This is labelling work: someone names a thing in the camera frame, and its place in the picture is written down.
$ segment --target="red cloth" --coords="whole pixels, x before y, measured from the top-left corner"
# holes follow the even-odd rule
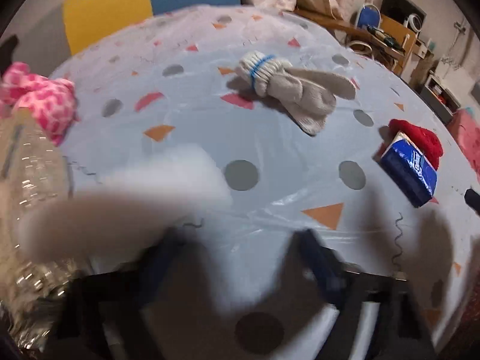
[[[431,163],[431,166],[438,170],[440,157],[443,156],[443,148],[440,140],[434,132],[423,127],[415,126],[406,120],[392,119],[388,124],[390,132],[396,135],[399,131],[404,132],[414,144],[423,152]]]

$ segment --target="chair backrest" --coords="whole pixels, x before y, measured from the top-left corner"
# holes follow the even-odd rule
[[[364,28],[367,25],[380,27],[381,21],[380,10],[375,5],[363,4],[362,8],[358,11],[355,25],[359,28]]]

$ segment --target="patterned tablecloth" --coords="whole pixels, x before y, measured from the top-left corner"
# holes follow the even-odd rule
[[[252,50],[344,74],[357,97],[338,98],[310,137],[236,76]],[[232,211],[196,219],[199,245],[175,262],[145,312],[167,359],[314,358],[328,323],[291,244],[305,227],[366,272],[390,275],[399,264],[435,343],[452,333],[479,232],[463,194],[479,185],[441,122],[380,64],[295,15],[200,6],[124,28],[52,77],[76,83],[80,121],[61,146],[75,188],[181,143],[200,145],[225,169]],[[434,131],[445,150],[435,198],[419,209],[373,160],[393,118]],[[257,317],[273,332],[261,340],[269,348],[245,342],[242,328]]]

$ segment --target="pink triangle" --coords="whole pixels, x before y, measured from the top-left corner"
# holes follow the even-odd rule
[[[225,101],[227,103],[237,105],[237,106],[242,107],[242,108],[246,108],[246,109],[253,109],[254,108],[254,102],[253,101],[244,99],[243,97],[241,97],[237,93],[226,94],[225,96],[220,97],[220,99],[222,99],[223,101]]]
[[[292,39],[288,42],[288,45],[289,45],[289,46],[292,46],[292,47],[300,47],[300,43],[299,43],[298,40],[296,40],[295,38],[292,38]]]

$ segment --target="wooden desk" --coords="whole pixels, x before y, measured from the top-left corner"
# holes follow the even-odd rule
[[[394,50],[391,47],[388,47],[380,39],[374,37],[366,30],[362,30],[357,26],[350,24],[344,20],[332,19],[331,17],[316,13],[310,12],[303,9],[295,9],[294,13],[305,17],[318,25],[326,28],[327,30],[337,30],[345,32],[347,35],[353,36],[356,39],[362,40],[363,42],[374,45],[375,47],[381,48],[387,55],[398,61],[400,66],[404,66],[406,55],[404,52]]]

